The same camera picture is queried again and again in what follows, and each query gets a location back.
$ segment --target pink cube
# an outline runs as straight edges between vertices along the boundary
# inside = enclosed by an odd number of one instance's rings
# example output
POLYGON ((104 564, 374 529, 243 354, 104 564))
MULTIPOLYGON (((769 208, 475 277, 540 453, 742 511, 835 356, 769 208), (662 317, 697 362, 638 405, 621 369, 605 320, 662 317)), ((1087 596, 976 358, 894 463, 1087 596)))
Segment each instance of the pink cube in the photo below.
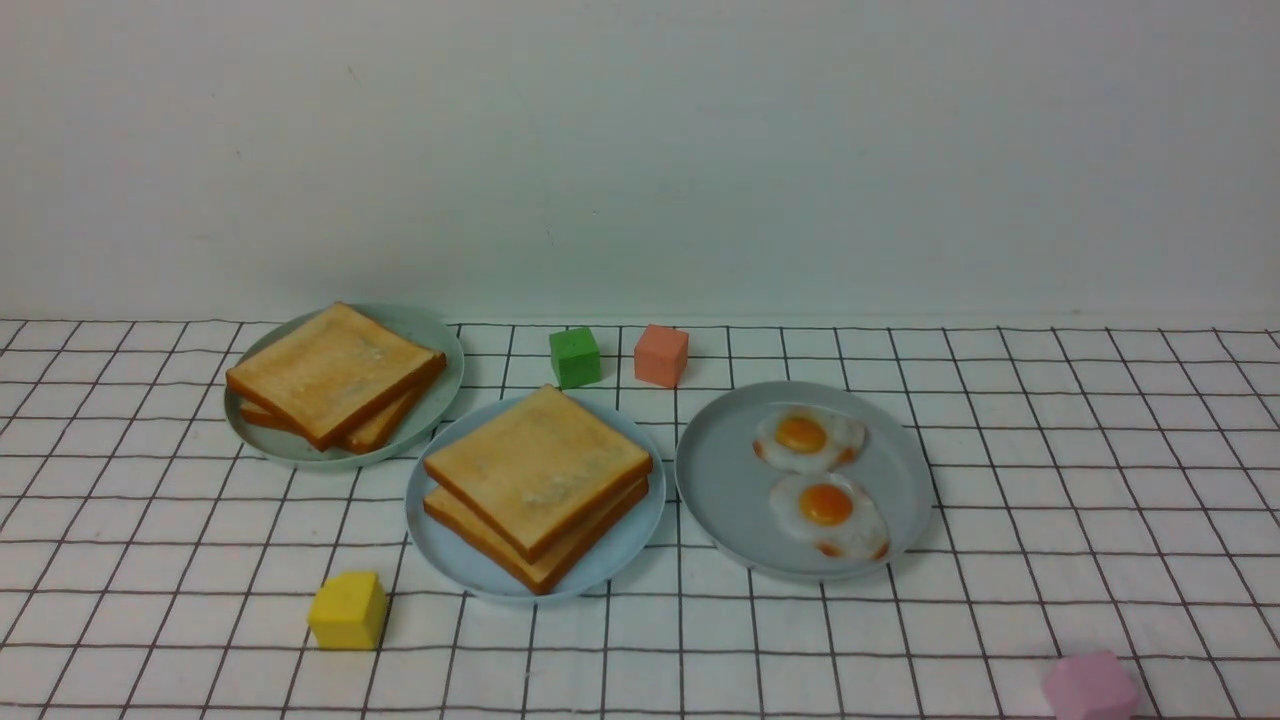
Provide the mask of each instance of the pink cube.
POLYGON ((1108 651, 1064 657, 1042 685, 1057 720, 1129 720, 1138 691, 1108 651))
POLYGON ((689 333, 649 325, 636 342, 635 356, 637 380, 676 387, 689 363, 689 333))

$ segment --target orange cube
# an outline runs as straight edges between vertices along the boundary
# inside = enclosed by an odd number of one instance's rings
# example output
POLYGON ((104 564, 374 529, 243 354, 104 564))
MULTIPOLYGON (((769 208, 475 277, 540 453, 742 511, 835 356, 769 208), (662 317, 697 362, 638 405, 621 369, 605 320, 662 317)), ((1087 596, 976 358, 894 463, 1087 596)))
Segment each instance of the orange cube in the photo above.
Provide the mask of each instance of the orange cube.
POLYGON ((636 342, 635 356, 637 380, 676 387, 689 364, 689 333, 649 325, 636 342))

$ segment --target table surface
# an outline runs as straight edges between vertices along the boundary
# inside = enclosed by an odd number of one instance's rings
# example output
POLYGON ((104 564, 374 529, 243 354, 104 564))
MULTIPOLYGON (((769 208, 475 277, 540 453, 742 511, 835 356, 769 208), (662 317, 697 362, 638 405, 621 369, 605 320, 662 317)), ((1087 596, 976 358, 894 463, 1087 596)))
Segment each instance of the table surface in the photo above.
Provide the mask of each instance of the table surface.
MULTIPOLYGON (((408 544, 421 448, 312 474, 238 442, 223 370, 271 327, 0 322, 0 717, 1044 717, 1055 659, 1096 650, 1143 716, 1280 715, 1275 333, 701 327, 668 391, 634 379, 643 328, 594 328, 605 378, 573 392, 664 461, 732 387, 828 383, 918 434, 936 521, 878 575, 799 585, 672 493, 635 562, 534 611, 408 544), (390 592, 376 652, 307 632, 348 569, 390 592)), ((550 380, 562 328, 458 327, 448 419, 550 380)))

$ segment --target yellow block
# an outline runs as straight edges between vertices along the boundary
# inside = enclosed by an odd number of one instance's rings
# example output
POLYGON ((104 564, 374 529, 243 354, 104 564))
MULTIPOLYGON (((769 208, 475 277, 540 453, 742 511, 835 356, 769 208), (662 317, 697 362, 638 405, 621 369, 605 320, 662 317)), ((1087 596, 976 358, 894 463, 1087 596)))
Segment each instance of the yellow block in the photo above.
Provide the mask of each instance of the yellow block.
POLYGON ((385 619, 387 591, 378 573, 343 573, 316 593, 307 625, 323 650, 374 650, 385 619))

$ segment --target fried egg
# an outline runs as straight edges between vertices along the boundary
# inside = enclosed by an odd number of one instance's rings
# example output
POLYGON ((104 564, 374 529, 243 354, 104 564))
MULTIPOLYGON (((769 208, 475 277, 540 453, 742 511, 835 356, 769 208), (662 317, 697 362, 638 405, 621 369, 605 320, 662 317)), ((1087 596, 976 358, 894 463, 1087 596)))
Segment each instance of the fried egg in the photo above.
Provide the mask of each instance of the fried egg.
POLYGON ((827 557, 879 560, 888 553, 884 518, 872 496, 844 475, 786 475, 769 491, 769 510, 783 533, 827 557))
POLYGON ((787 407, 760 421, 751 448, 788 473, 824 473, 852 462, 867 442, 867 425, 829 410, 787 407))

